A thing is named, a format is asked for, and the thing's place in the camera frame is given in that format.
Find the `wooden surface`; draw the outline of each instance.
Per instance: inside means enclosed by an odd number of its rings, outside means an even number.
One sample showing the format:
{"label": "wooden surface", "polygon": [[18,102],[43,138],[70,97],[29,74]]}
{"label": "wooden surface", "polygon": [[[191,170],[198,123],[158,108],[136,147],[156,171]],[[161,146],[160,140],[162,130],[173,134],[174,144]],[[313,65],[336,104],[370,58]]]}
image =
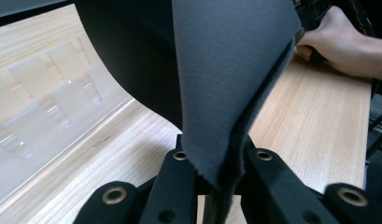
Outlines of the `wooden surface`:
{"label": "wooden surface", "polygon": [[[77,19],[74,13],[70,6],[21,25],[30,31],[44,20],[65,26],[66,19],[72,23]],[[295,58],[250,135],[257,147],[276,151],[313,189],[323,191],[326,184],[337,181],[361,187],[369,97],[368,82]],[[156,175],[178,133],[167,120],[128,99],[1,203],[0,223],[71,223],[93,191],[105,183],[120,180],[138,186]],[[227,223],[245,223],[236,201]]]}
{"label": "wooden surface", "polygon": [[79,26],[78,17],[74,16],[75,10],[54,11],[28,20],[19,21],[0,28],[0,79],[2,79],[15,95],[20,99],[4,99],[3,101],[14,102],[5,107],[5,113],[0,113],[0,122],[14,117],[29,106],[30,93],[8,72],[8,68],[18,62],[27,60],[31,56],[38,55],[41,61],[48,64],[50,74],[56,79],[62,79],[59,71],[46,52],[48,48],[62,44],[65,41],[73,41],[81,34],[83,28]]}

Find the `finger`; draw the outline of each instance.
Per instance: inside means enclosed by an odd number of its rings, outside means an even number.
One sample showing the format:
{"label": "finger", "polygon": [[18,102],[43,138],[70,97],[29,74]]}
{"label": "finger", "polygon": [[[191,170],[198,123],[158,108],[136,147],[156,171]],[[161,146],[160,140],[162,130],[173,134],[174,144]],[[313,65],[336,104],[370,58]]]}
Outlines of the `finger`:
{"label": "finger", "polygon": [[309,61],[312,55],[312,49],[306,45],[298,45],[296,50],[304,58],[305,61]]}
{"label": "finger", "polygon": [[304,33],[304,37],[302,37],[302,39],[299,41],[298,46],[308,45],[315,47],[315,45],[318,43],[316,40],[317,35],[315,33],[316,31],[306,31]]}

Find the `black fabric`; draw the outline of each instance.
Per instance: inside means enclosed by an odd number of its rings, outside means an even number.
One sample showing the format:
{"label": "black fabric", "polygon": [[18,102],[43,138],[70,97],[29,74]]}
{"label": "black fabric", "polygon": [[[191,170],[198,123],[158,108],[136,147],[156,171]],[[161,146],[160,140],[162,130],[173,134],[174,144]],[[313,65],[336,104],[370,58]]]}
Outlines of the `black fabric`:
{"label": "black fabric", "polygon": [[360,0],[372,25],[376,31],[376,37],[382,38],[382,0]]}
{"label": "black fabric", "polygon": [[181,129],[170,0],[75,0],[109,73],[133,97]]}

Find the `hand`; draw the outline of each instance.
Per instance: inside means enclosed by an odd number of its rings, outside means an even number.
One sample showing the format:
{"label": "hand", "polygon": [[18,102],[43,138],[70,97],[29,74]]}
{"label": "hand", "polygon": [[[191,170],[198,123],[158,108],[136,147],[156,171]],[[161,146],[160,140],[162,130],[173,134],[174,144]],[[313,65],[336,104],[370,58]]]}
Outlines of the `hand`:
{"label": "hand", "polygon": [[382,39],[362,35],[339,7],[331,7],[316,30],[306,32],[297,50],[309,61],[311,48],[338,71],[382,80]]}
{"label": "hand", "polygon": [[353,64],[360,59],[358,47],[365,36],[360,34],[339,7],[331,7],[320,26],[306,32],[297,46],[301,56],[309,61],[315,48],[333,68],[354,73]]}

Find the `gray felt sheet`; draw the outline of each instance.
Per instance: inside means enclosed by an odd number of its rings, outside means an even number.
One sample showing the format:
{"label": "gray felt sheet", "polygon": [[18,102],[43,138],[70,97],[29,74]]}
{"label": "gray felt sheet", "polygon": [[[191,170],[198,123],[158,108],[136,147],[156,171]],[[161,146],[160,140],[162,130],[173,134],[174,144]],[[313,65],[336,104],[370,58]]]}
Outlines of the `gray felt sheet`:
{"label": "gray felt sheet", "polygon": [[244,173],[241,154],[248,129],[292,54],[300,23],[291,0],[172,4],[182,147],[216,188],[210,206],[219,211],[211,212],[209,223],[220,223]]}

